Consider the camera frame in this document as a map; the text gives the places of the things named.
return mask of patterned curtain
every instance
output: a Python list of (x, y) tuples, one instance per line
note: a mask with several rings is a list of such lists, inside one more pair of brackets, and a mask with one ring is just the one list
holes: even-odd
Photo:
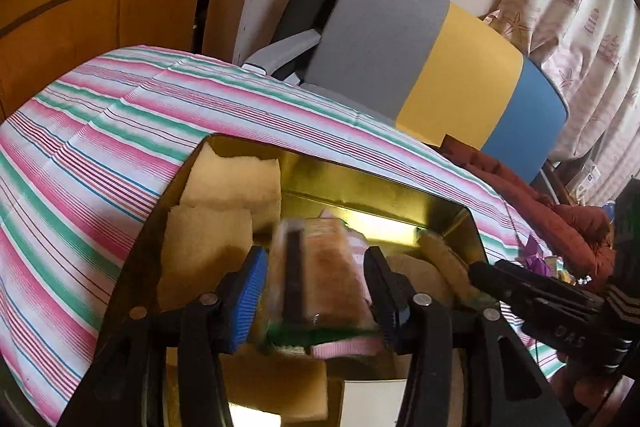
[(537, 64), (569, 106), (550, 155), (580, 158), (605, 134), (587, 193), (602, 204), (640, 169), (640, 18), (633, 0), (502, 0), (490, 25)]

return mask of metal rivet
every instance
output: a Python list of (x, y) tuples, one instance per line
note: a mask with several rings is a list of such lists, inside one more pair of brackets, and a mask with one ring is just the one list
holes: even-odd
[(431, 304), (431, 296), (426, 293), (417, 293), (414, 295), (414, 302), (418, 306), (428, 306)]
[(491, 322), (495, 322), (500, 318), (500, 312), (493, 308), (486, 308), (482, 312), (482, 315), (484, 315), (484, 318), (486, 318), (488, 321), (491, 321)]
[(146, 308), (144, 306), (136, 306), (135, 308), (130, 309), (129, 317), (135, 321), (144, 319), (146, 317)]
[(215, 293), (203, 293), (200, 296), (200, 304), (203, 306), (213, 306), (218, 302), (218, 296)]

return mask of gold metal tray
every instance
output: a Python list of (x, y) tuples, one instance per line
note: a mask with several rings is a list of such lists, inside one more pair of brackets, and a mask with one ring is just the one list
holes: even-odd
[[(282, 217), (317, 217), (323, 209), (328, 209), (352, 229), (363, 233), (370, 245), (379, 245), (386, 255), (416, 253), (418, 230), (431, 229), (442, 234), (466, 263), (486, 262), (476, 224), (463, 205), (369, 172), (277, 146), (223, 135), (212, 135), (205, 140), (219, 156), (278, 159)], [(122, 323), (133, 306), (158, 308), (156, 285), (167, 213), (178, 204), (201, 148), (202, 143), (178, 170), (146, 220), (111, 296), (98, 346)], [(271, 237), (266, 234), (254, 239), (268, 245)]]

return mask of tablecloth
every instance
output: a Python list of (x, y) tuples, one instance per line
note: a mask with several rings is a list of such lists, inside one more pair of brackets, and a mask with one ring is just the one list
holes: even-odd
[[(468, 206), (491, 262), (515, 259), (529, 235), (537, 238), (491, 187), (351, 108), (201, 55), (148, 46), (101, 55), (0, 126), (0, 351), (52, 425), (90, 365), (146, 217), (211, 133), (319, 156)], [(547, 376), (560, 367), (553, 350), (534, 349)]]

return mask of chair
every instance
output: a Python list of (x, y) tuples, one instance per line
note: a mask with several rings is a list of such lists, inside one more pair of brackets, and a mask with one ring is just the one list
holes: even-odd
[(531, 61), (448, 0), (338, 0), (322, 34), (274, 42), (244, 68), (271, 74), (313, 48), (306, 70), (286, 82), (427, 144), (454, 136), (527, 183), (568, 115)]

